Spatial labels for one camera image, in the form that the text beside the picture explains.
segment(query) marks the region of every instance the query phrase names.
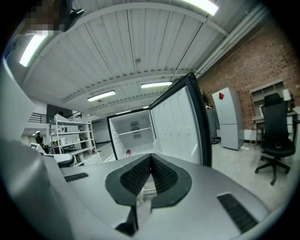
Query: power cord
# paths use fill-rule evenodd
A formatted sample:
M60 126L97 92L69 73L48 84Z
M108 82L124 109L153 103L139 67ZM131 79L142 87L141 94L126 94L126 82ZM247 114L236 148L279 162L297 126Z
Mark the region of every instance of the power cord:
M238 171L235 173L235 175L234 175L234 178L233 178L233 180L235 181L235 177L236 177L236 175L240 172L240 164L239 164L239 159L240 159L240 157L242 157L244 154L245 154L245 152L246 152L246 149L247 149L247 147L246 146L244 146L244 152L243 152L243 154L242 155L239 155L239 158L236 160L236 164L238 165Z

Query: floor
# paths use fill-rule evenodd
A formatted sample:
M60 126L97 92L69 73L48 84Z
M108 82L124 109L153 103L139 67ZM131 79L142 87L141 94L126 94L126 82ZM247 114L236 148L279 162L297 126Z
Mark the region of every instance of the floor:
M97 150L101 151L100 156L103 160L113 154L110 142L97 144ZM235 181L259 197L273 211L284 203L291 193L300 173L300 162L294 161L293 156L282 159L283 163L291 167L290 172L285 174L285 170L278 167L277 180L272 186L270 184L273 178L271 167L261 169L258 174L255 174L255 169L266 163L260 160L261 154L260 145L257 145L255 149L254 144L250 144L249 150L239 149L236 151L223 148L219 143L212 145L212 167L234 180L234 176L238 172L238 161L240 171L236 174ZM147 183L148 186L145 185L145 189L153 188L152 181Z

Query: red magnet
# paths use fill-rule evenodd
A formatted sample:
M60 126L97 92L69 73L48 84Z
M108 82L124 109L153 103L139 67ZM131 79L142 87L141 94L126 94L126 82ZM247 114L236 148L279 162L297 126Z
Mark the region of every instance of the red magnet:
M219 92L219 99L223 100L223 98L224 98L224 94Z

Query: white refrigerator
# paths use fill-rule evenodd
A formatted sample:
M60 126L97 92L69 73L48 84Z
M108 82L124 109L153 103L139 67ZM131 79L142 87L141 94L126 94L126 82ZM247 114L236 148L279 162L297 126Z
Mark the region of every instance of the white refrigerator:
M227 87L212 97L220 124L221 146L238 150L244 143L244 120L238 93Z
M194 74L173 85L148 109L107 118L116 160L157 153L211 166L206 111Z

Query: white floor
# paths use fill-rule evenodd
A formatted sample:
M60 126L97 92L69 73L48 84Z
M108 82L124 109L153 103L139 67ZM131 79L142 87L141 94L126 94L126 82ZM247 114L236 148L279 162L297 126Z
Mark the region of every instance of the white floor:
M111 143L104 143L97 146L97 150L101 151L100 156L103 160L110 157L109 161L115 160ZM221 144L212 145L212 167L232 180L238 171L237 161L239 162L240 172L236 175L235 181L244 188L259 197L270 210L276 209L279 205L287 201L290 193L296 184L297 178L300 176L300 161L295 161L293 156L282 159L282 162L291 167L290 172L285 174L283 168L277 167L277 180L272 186L270 182L273 178L272 167L261 169L255 174L255 169L267 163L261 161L261 147L251 144L250 149L230 150L221 147Z

